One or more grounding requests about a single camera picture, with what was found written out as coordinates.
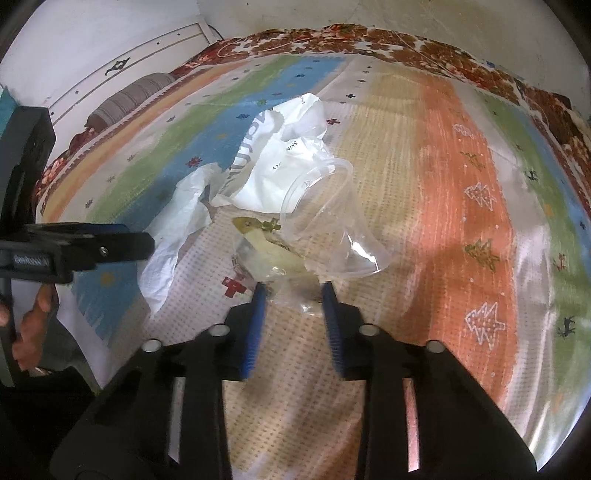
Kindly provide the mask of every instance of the finger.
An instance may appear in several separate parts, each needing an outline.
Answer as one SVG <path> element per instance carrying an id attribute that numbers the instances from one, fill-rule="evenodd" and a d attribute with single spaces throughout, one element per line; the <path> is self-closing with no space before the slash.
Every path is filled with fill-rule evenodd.
<path id="1" fill-rule="evenodd" d="M 53 285 L 49 284 L 43 284 L 41 288 L 39 288 L 39 292 L 37 292 L 37 296 L 35 297 L 33 310 L 38 309 L 44 313 L 49 313 L 51 311 L 53 288 Z"/>
<path id="2" fill-rule="evenodd" d="M 5 327 L 10 321 L 10 310 L 0 303 L 0 327 Z"/>
<path id="3" fill-rule="evenodd" d="M 35 355 L 36 352 L 37 347 L 34 343 L 24 342 L 21 338 L 12 344 L 12 356 L 17 361 L 24 360 L 31 355 Z"/>
<path id="4" fill-rule="evenodd" d="M 25 343 L 43 342 L 46 327 L 47 313 L 40 309 L 34 309 L 23 315 L 19 333 Z"/>
<path id="5" fill-rule="evenodd" d="M 12 356 L 21 370 L 31 370 L 41 362 L 42 349 L 37 349 L 30 343 L 18 340 L 12 344 Z"/>

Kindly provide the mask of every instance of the clear plastic cup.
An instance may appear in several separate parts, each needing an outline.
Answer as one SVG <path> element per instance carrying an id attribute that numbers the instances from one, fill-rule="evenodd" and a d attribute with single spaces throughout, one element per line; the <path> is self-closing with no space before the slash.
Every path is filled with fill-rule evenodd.
<path id="1" fill-rule="evenodd" d="M 326 160 L 291 185 L 281 206 L 281 236 L 320 275 L 367 277 L 391 256 L 367 227 L 353 188 L 353 165 Z"/>

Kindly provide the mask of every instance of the floral blanket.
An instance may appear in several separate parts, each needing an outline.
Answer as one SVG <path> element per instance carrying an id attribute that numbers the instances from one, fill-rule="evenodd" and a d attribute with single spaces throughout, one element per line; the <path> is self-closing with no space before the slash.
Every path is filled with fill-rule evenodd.
<path id="1" fill-rule="evenodd" d="M 230 166 L 259 112 L 312 92 L 395 257 L 335 280 L 339 298 L 399 340 L 446 343 L 546 463 L 591 397 L 591 144 L 568 99 L 454 47 L 344 24 L 223 40 L 173 73 L 119 124 L 74 139 L 38 185 L 39 219 L 145 229 L 184 176 Z M 233 215 L 218 209 L 187 241 L 155 317 L 134 264 L 61 288 L 101 384 L 142 340 L 188 340 L 248 299 Z M 351 477 L 362 387 L 336 378 L 321 319 L 271 306 L 265 328 L 254 377 L 225 388 L 236 475 Z"/>

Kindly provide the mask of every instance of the metal screw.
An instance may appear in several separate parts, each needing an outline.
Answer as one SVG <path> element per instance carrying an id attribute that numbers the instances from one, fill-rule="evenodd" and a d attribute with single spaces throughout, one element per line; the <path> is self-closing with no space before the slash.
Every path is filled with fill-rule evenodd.
<path id="1" fill-rule="evenodd" d="M 154 353 L 157 352 L 162 348 L 162 342 L 160 340 L 156 340 L 156 338 L 152 338 L 147 340 L 142 345 L 142 350 L 146 353 Z"/>
<path id="2" fill-rule="evenodd" d="M 365 337 L 374 337 L 379 333 L 379 328 L 371 323 L 364 323 L 359 327 L 359 333 Z"/>
<path id="3" fill-rule="evenodd" d="M 445 345 L 438 340 L 429 340 L 426 347 L 431 353 L 443 353 L 445 351 Z"/>
<path id="4" fill-rule="evenodd" d="M 223 337 L 230 333 L 230 327 L 228 325 L 224 325 L 223 323 L 219 323 L 218 325 L 213 325 L 209 328 L 209 335 L 212 337 Z"/>

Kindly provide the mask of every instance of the white plastic bag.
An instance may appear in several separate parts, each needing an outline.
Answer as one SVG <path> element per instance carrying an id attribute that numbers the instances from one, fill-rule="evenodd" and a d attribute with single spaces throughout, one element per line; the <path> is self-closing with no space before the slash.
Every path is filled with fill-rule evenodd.
<path id="1" fill-rule="evenodd" d="M 280 212 L 294 179 L 330 157 L 322 141 L 325 133 L 322 102 L 311 93 L 261 112 L 223 181 L 212 185 L 212 206 Z"/>
<path id="2" fill-rule="evenodd" d="M 156 248 L 148 261 L 138 264 L 138 285 L 152 315 L 166 301 L 178 251 L 187 237 L 212 222 L 207 207 L 199 199 L 205 187 L 221 173 L 217 164 L 210 163 L 187 175 L 177 183 L 173 198 L 146 229 L 154 238 Z"/>

